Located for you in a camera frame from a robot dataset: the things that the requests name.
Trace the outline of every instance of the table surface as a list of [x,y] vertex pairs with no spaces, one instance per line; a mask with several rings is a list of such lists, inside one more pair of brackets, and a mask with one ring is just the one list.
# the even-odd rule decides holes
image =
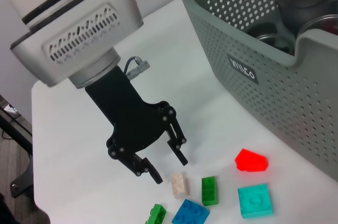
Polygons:
[[[217,176],[219,204],[208,207],[205,224],[247,223],[237,188],[268,183],[275,214],[250,223],[337,223],[338,183],[304,160],[258,123],[214,76],[181,0],[144,19],[144,26],[116,46],[121,67],[134,55],[151,68],[132,80],[149,103],[168,101],[187,138],[183,167],[167,145],[167,134],[139,152],[157,168],[136,177],[107,154],[112,125],[69,80],[32,90],[35,202],[51,223],[144,223],[154,204],[171,223],[183,200],[173,197],[170,175],[184,172],[189,199],[201,202],[201,179]],[[242,148],[269,158],[266,172],[236,169]]]

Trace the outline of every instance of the black teapot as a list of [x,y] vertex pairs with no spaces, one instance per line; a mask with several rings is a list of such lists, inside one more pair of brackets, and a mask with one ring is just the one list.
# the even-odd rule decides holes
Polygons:
[[338,0],[276,0],[284,25],[295,33],[307,22],[336,13]]

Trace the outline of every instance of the gray plastic basket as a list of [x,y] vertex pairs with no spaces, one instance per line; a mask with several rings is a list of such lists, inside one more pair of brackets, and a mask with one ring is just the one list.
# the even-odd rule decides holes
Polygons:
[[282,28],[275,0],[183,2],[224,87],[265,127],[338,181],[338,36],[307,31],[291,56],[243,32],[271,19]]

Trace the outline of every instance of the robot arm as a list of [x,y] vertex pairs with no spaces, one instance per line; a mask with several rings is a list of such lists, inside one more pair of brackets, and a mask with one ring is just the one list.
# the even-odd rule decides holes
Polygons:
[[168,145],[183,165],[186,142],[167,102],[147,104],[117,63],[113,46],[143,25],[135,0],[10,0],[30,31],[11,46],[38,79],[53,87],[69,78],[88,95],[114,126],[108,154],[136,176],[162,178],[136,152],[167,132]]

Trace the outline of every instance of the wall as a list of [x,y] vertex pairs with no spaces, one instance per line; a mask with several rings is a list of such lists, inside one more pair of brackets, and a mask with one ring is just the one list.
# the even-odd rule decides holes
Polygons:
[[[143,17],[172,0],[136,0]],[[10,51],[10,45],[28,31],[7,0],[0,0],[0,95],[32,121],[31,88],[37,79]]]

